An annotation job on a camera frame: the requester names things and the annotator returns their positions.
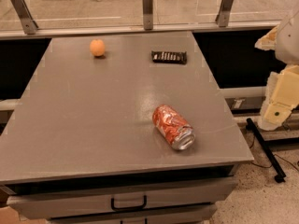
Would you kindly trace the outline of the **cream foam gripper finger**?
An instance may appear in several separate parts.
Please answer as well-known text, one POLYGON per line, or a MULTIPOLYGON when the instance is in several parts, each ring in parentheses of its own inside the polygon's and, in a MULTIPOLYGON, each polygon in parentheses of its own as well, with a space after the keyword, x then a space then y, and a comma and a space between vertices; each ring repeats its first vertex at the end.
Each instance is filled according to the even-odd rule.
POLYGON ((271 29, 266 35, 259 38, 254 47, 261 50, 274 50, 277 43, 278 26, 271 29))
POLYGON ((261 106, 260 117, 258 118, 258 126, 265 131, 274 131, 278 127, 277 125, 267 121, 264 117, 265 111, 270 105, 270 98, 272 96, 274 88, 277 85, 277 82, 278 82, 278 73, 271 72, 269 78, 267 79, 267 84, 265 87, 265 99, 261 106))

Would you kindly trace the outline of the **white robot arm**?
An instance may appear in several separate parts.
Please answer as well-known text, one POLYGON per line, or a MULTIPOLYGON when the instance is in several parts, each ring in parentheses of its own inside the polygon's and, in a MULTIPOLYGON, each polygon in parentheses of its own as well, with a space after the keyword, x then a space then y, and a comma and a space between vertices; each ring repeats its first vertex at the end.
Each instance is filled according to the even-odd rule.
POLYGON ((299 13, 293 10, 281 23, 255 43, 257 49, 273 50, 286 67, 271 72, 265 88, 258 126, 273 131, 299 106, 299 13))

